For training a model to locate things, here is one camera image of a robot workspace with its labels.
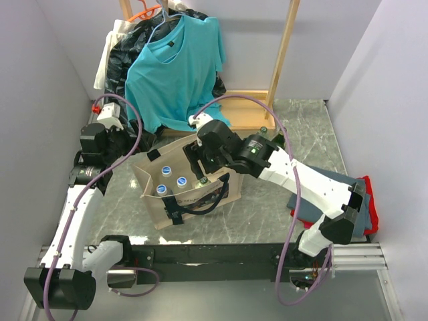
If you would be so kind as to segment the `blue-cap water bottle labelled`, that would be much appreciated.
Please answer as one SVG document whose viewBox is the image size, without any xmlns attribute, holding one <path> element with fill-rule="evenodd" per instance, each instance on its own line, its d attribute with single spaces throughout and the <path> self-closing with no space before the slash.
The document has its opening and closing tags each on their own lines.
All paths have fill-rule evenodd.
<svg viewBox="0 0 428 321">
<path fill-rule="evenodd" d="M 156 187 L 156 190 L 154 192 L 154 195 L 157 197 L 165 197 L 165 196 L 170 196 L 172 194 L 173 194 L 172 190 L 169 187 L 167 187 L 165 184 L 159 184 Z"/>
</svg>

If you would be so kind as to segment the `dark leaf-print shirt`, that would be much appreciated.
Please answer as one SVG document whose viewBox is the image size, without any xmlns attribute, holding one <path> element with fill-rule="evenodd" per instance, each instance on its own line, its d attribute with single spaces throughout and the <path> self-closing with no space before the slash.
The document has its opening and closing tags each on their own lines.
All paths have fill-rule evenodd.
<svg viewBox="0 0 428 321">
<path fill-rule="evenodd" d="M 169 9 L 169 13 L 176 14 L 182 13 L 190 17 L 194 17 L 200 20 L 205 20 L 208 15 L 195 11 L 193 9 L 185 9 L 175 11 Z M 110 51 L 108 59 L 106 60 L 106 67 L 101 67 L 101 71 L 105 71 L 104 80 L 100 84 L 104 85 L 104 93 L 106 94 L 117 94 L 119 96 L 125 96 L 125 81 L 127 73 L 131 65 L 139 56 L 143 49 L 146 41 L 148 40 L 153 29 L 159 25 L 163 20 L 162 13 L 156 14 L 154 17 L 140 21 L 139 23 L 129 23 L 127 21 L 116 20 L 114 23 L 114 30 L 111 33 L 108 44 Z M 118 37 L 118 41 L 114 43 L 113 35 Z M 214 98 L 222 96 L 226 93 L 225 85 L 220 75 L 216 74 L 216 81 L 212 90 Z M 117 103 L 120 106 L 120 122 L 125 126 L 128 124 L 128 117 L 126 112 L 126 104 L 116 98 L 107 97 L 104 99 L 104 103 Z"/>
</svg>

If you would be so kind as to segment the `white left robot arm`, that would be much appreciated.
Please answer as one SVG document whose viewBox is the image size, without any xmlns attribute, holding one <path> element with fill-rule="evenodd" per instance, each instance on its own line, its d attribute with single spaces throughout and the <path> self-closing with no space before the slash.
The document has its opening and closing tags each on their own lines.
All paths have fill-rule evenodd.
<svg viewBox="0 0 428 321">
<path fill-rule="evenodd" d="M 24 275 L 31 297 L 44 310 L 87 310 L 98 283 L 114 290 L 136 282 L 136 258 L 126 235 L 107 235 L 86 253 L 90 223 L 103 199 L 113 170 L 129 156 L 146 152 L 142 121 L 132 130 L 113 122 L 95 122 L 80 132 L 81 149 L 69 173 L 68 191 L 56 234 L 38 267 Z"/>
</svg>

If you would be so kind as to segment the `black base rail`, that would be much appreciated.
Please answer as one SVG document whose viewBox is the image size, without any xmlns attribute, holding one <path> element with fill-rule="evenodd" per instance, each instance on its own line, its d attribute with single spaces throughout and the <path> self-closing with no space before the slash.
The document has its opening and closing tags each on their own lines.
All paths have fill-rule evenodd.
<svg viewBox="0 0 428 321">
<path fill-rule="evenodd" d="M 155 271 L 161 282 L 269 280 L 274 282 L 282 243 L 133 245 L 133 260 L 108 272 L 111 288 L 152 285 L 156 277 L 131 267 Z"/>
</svg>

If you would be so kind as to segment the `blue-cap water bottle front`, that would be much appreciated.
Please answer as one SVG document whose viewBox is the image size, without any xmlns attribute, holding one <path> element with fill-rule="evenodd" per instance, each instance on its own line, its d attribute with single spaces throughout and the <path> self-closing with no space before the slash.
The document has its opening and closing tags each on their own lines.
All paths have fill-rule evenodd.
<svg viewBox="0 0 428 321">
<path fill-rule="evenodd" d="M 186 177 L 179 177 L 177 179 L 177 193 L 182 193 L 191 189 L 191 184 Z"/>
</svg>

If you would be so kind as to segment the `orange clothes hanger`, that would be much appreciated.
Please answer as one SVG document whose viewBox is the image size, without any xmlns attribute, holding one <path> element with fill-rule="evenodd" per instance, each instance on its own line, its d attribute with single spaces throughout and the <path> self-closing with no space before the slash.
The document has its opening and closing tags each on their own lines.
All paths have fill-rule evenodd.
<svg viewBox="0 0 428 321">
<path fill-rule="evenodd" d="M 153 5 L 148 7 L 145 0 L 139 0 L 142 3 L 143 10 L 127 19 L 128 22 L 135 22 L 137 20 L 148 20 L 155 16 L 156 13 L 161 11 L 160 5 Z"/>
</svg>

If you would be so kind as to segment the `light blue clothes hanger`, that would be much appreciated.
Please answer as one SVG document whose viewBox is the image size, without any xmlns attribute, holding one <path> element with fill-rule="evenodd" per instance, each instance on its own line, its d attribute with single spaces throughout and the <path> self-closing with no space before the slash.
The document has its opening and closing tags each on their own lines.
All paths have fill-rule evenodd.
<svg viewBox="0 0 428 321">
<path fill-rule="evenodd" d="M 171 15 L 169 13 L 169 9 L 177 10 L 177 5 L 180 5 L 182 1 L 169 1 L 169 0 L 156 0 L 156 2 L 160 5 L 161 13 L 163 20 L 153 29 L 152 33 L 148 37 L 146 44 L 149 44 L 152 40 L 153 35 L 156 33 L 158 29 L 160 29 L 162 26 L 167 25 L 170 26 L 171 21 L 179 20 L 181 18 L 180 13 L 176 13 L 174 15 Z"/>
</svg>

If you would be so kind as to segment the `chang soda bottle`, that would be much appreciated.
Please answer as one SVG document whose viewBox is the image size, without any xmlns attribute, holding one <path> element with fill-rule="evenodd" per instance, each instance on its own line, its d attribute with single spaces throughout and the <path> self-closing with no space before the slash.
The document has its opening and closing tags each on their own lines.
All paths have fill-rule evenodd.
<svg viewBox="0 0 428 321">
<path fill-rule="evenodd" d="M 258 134 L 260 135 L 260 136 L 262 136 L 262 137 L 267 137 L 268 136 L 268 129 L 265 127 L 265 126 L 262 126 L 260 129 L 259 129 L 259 132 L 258 132 Z"/>
<path fill-rule="evenodd" d="M 202 177 L 195 183 L 195 189 L 200 189 L 210 184 L 211 184 L 211 181 L 207 177 Z"/>
</svg>

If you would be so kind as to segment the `blue-cap water bottle rear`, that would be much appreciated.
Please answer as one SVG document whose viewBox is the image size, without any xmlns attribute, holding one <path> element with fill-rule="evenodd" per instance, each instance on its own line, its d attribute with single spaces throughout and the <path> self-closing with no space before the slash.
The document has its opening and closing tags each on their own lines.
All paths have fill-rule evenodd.
<svg viewBox="0 0 428 321">
<path fill-rule="evenodd" d="M 161 178 L 165 185 L 170 184 L 171 182 L 174 181 L 173 171 L 170 166 L 164 166 L 161 169 Z"/>
</svg>

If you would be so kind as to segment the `cream canvas tote bag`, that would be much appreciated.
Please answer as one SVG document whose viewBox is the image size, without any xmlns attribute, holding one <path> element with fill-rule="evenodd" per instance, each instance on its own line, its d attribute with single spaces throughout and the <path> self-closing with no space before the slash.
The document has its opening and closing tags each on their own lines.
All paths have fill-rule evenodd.
<svg viewBox="0 0 428 321">
<path fill-rule="evenodd" d="M 205 215 L 217 207 L 240 199 L 243 175 L 223 168 L 206 177 L 210 185 L 195 189 L 197 182 L 188 162 L 183 147 L 196 140 L 190 135 L 180 138 L 166 146 L 153 149 L 143 159 L 133 164 L 132 170 L 142 189 L 141 199 L 156 229 L 170 225 L 181 225 L 184 220 L 196 215 Z M 156 187 L 164 184 L 161 169 L 170 166 L 174 181 L 166 186 L 173 194 L 165 197 L 154 195 Z M 191 189 L 177 193 L 177 179 L 186 177 Z"/>
</svg>

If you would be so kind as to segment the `Chang soda bottle front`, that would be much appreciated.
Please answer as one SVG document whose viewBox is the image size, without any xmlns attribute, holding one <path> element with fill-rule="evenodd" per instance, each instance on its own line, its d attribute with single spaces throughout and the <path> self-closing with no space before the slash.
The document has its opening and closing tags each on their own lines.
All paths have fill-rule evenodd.
<svg viewBox="0 0 428 321">
<path fill-rule="evenodd" d="M 195 189 L 200 189 L 210 184 L 211 184 L 211 181 L 207 177 L 202 177 L 195 183 Z"/>
</svg>

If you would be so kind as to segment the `folded red garment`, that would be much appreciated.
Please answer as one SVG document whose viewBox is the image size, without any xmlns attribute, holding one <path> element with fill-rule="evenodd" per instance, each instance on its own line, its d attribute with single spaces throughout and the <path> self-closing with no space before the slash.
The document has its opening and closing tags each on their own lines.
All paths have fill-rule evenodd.
<svg viewBox="0 0 428 321">
<path fill-rule="evenodd" d="M 358 179 L 364 179 L 366 183 L 366 193 L 368 193 L 371 196 L 369 201 L 369 214 L 370 214 L 370 219 L 372 223 L 372 228 L 364 232 L 363 236 L 367 236 L 367 235 L 376 233 L 379 230 L 379 216 L 377 214 L 377 210 L 375 207 L 375 200 L 374 200 L 375 198 L 372 191 L 370 177 L 368 175 L 365 175 L 363 177 L 359 177 Z"/>
</svg>

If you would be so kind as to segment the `turquoise t-shirt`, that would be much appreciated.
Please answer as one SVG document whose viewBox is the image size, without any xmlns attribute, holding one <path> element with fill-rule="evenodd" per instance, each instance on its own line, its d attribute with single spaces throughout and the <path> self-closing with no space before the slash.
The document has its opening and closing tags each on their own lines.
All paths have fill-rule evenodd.
<svg viewBox="0 0 428 321">
<path fill-rule="evenodd" d="M 128 120 L 142 119 L 150 133 L 161 126 L 190 132 L 189 117 L 214 99 L 226 61 L 218 18 L 175 22 L 168 35 L 143 47 L 127 73 Z"/>
</svg>

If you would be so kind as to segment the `wooden clothes rack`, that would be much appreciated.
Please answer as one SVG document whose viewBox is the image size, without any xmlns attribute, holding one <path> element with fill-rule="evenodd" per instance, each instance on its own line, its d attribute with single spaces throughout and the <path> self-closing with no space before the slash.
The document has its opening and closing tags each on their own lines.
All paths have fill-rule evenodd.
<svg viewBox="0 0 428 321">
<path fill-rule="evenodd" d="M 270 115 L 284 59 L 292 36 L 299 1 L 290 1 L 287 19 L 268 90 L 229 90 L 221 105 L 222 113 L 231 123 L 231 129 L 240 134 L 254 132 L 262 126 L 274 130 L 276 123 Z"/>
</svg>

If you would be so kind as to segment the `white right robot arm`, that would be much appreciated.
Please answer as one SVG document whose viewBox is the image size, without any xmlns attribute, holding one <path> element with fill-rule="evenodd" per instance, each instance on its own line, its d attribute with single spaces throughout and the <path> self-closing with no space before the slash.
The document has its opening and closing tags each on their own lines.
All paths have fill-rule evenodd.
<svg viewBox="0 0 428 321">
<path fill-rule="evenodd" d="M 242 139 L 208 114 L 190 116 L 189 126 L 197 138 L 183 150 L 198 179 L 228 168 L 283 187 L 321 210 L 321 218 L 303 232 L 293 250 L 298 265 L 310 265 L 331 244 L 350 243 L 364 203 L 361 185 L 335 181 L 291 159 L 284 149 L 259 134 Z"/>
</svg>

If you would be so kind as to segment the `green Perrier lemon bottle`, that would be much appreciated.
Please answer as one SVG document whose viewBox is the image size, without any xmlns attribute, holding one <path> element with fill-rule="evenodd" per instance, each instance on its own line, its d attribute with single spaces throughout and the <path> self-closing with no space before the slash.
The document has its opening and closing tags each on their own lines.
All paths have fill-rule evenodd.
<svg viewBox="0 0 428 321">
<path fill-rule="evenodd" d="M 271 142 L 282 149 L 286 149 L 286 139 L 281 129 L 278 129 L 272 136 Z"/>
</svg>

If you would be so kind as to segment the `folded grey-blue garment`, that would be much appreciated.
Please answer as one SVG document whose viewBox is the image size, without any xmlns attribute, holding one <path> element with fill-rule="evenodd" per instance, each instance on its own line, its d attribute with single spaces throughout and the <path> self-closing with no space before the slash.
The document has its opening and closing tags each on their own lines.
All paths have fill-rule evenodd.
<svg viewBox="0 0 428 321">
<path fill-rule="evenodd" d="M 333 171 L 328 171 L 325 169 L 320 169 L 318 167 L 310 167 L 320 174 L 329 177 L 330 179 L 334 179 L 335 181 L 345 183 L 347 185 L 352 185 L 357 182 L 359 185 L 362 185 L 366 188 L 366 183 L 364 179 L 355 179 L 340 173 L 336 173 Z M 366 193 L 364 196 L 364 203 L 361 205 L 360 211 L 358 213 L 358 217 L 354 226 L 353 236 L 354 237 L 362 237 L 366 230 L 372 228 L 372 223 L 369 214 L 369 201 L 371 196 Z M 292 194 L 287 203 L 287 208 L 291 209 L 291 216 L 294 216 L 294 210 L 296 208 L 296 200 L 297 196 Z M 300 211 L 298 213 L 298 220 L 301 221 L 304 225 L 305 229 L 309 229 L 319 218 L 322 216 L 322 211 L 319 210 L 316 206 L 311 204 L 305 199 L 301 199 L 300 203 Z"/>
</svg>

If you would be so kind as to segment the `aluminium extrusion rail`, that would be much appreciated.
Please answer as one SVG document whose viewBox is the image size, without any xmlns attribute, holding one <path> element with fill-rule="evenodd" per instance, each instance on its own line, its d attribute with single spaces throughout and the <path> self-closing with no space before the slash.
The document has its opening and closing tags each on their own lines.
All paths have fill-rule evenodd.
<svg viewBox="0 0 428 321">
<path fill-rule="evenodd" d="M 332 267 L 338 271 L 387 270 L 387 263 L 379 243 L 335 245 Z"/>
</svg>

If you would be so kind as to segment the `cream hanging garment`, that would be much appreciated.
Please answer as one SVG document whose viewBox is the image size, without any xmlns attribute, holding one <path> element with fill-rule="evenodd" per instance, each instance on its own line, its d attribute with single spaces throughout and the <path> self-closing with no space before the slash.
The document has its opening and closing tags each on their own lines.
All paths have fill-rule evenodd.
<svg viewBox="0 0 428 321">
<path fill-rule="evenodd" d="M 93 89 L 103 90 L 104 82 L 106 79 L 106 70 L 108 65 L 108 58 L 110 57 L 110 52 L 112 48 L 123 39 L 129 32 L 131 32 L 136 23 L 116 19 L 111 31 L 108 32 L 100 62 L 98 64 L 98 69 L 96 71 Z"/>
</svg>

